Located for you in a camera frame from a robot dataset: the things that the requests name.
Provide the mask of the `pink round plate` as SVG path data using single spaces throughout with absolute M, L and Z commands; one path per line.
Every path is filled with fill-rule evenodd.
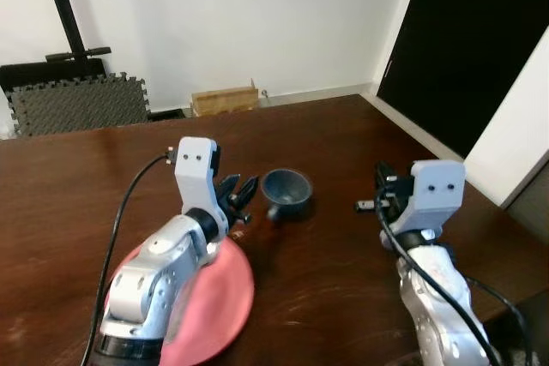
M 93 347 L 102 366 L 197 366 L 227 349 L 250 316 L 243 250 L 220 242 L 201 264 L 189 240 L 150 237 L 115 269 Z

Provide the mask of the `small wooden box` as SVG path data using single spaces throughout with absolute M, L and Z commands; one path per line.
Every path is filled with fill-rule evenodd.
M 190 107 L 196 117 L 249 111 L 260 105 L 262 91 L 254 81 L 248 87 L 230 87 L 191 94 Z

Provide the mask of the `dark blue cup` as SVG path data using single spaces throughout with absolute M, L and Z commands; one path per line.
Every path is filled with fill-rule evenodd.
M 266 218 L 272 222 L 301 219 L 309 212 L 314 194 L 309 178 L 291 169 L 267 171 L 259 189 L 268 203 Z

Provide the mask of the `white panel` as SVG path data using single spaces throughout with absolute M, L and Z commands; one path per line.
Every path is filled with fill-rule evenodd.
M 549 40 L 541 34 L 524 69 L 464 159 L 467 181 L 506 207 L 549 151 Z

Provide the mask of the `black door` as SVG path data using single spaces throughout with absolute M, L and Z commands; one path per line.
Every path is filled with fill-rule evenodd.
M 467 157 L 549 24 L 548 0 L 409 0 L 379 96 Z

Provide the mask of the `black pole stand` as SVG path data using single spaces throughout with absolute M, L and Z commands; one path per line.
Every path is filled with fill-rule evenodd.
M 79 27 L 75 20 L 74 10 L 70 0 L 52 0 L 56 6 L 60 25 L 63 27 L 70 52 L 47 54 L 45 61 L 62 62 L 76 60 L 78 62 L 87 60 L 88 57 L 102 56 L 112 52 L 110 47 L 98 47 L 87 49 L 80 36 Z

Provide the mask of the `grey foam puzzle mat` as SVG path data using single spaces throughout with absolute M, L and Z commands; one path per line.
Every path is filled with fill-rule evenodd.
M 66 134 L 148 122 L 148 89 L 141 77 L 110 73 L 13 87 L 17 136 Z

